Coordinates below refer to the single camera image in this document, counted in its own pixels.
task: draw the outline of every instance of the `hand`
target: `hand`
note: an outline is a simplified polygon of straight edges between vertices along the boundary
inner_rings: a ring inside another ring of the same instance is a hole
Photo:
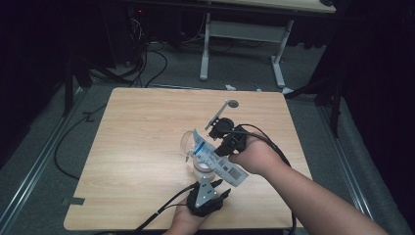
[[[187,198],[179,204],[186,205]],[[202,223],[208,218],[192,215],[187,206],[177,206],[174,212],[173,221],[170,228],[164,233],[165,235],[193,235]]]
[[[264,141],[248,136],[245,151],[229,156],[231,163],[240,165],[252,174],[264,176],[268,170],[283,165],[280,156]]]

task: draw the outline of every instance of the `left hand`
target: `left hand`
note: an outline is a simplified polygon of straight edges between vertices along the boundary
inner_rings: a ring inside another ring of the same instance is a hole
[[[186,201],[187,198],[179,204],[186,205]],[[192,215],[187,206],[177,206],[171,226],[164,235],[193,235],[207,218],[208,216],[199,217]]]

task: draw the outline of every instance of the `wood grain surface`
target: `wood grain surface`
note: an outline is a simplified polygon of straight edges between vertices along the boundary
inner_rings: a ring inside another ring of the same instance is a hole
[[[173,195],[194,183],[193,166],[191,161],[185,163],[180,140],[186,131],[197,128],[209,143],[218,146],[219,140],[207,137],[205,126],[226,99],[237,100],[239,107],[228,107],[222,118],[261,128],[293,168],[311,178],[280,93],[116,88],[74,193],[85,202],[82,206],[70,205],[65,228],[134,229]],[[237,188],[223,182],[216,190],[220,194],[228,188],[232,191],[224,207],[202,228],[291,226],[291,211],[262,177],[250,175]],[[168,228],[173,213],[174,208],[167,209],[146,229]]]

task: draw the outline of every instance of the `right hand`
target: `right hand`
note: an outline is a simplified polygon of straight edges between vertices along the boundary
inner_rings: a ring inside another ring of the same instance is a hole
[[[252,174],[264,176],[268,170],[284,165],[280,156],[264,141],[248,136],[247,148],[243,152],[229,156],[231,163],[240,165]]]

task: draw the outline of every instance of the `label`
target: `label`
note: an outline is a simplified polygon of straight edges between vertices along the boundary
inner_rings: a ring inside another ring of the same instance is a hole
[[[194,155],[196,158],[211,168],[223,180],[237,187],[248,177],[244,170],[229,162],[227,157],[219,157],[214,152],[214,146],[202,138],[196,129],[193,130],[193,137],[195,138]]]

